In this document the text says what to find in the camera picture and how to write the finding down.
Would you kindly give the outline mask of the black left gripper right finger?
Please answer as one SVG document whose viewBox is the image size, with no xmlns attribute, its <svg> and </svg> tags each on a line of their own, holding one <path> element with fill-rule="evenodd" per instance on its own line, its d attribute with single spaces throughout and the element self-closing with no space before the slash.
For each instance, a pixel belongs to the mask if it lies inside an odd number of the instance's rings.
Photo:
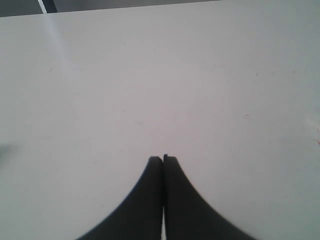
<svg viewBox="0 0 320 240">
<path fill-rule="evenodd" d="M 163 156 L 164 222 L 168 240 L 252 240 L 196 191 L 178 159 Z"/>
</svg>

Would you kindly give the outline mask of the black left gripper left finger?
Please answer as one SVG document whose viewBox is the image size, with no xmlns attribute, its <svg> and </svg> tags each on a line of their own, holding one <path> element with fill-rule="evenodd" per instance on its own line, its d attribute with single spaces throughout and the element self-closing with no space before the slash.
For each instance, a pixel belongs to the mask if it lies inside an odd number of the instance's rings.
<svg viewBox="0 0 320 240">
<path fill-rule="evenodd" d="M 148 159 L 134 188 L 102 222 L 80 240 L 160 240 L 163 223 L 163 161 Z"/>
</svg>

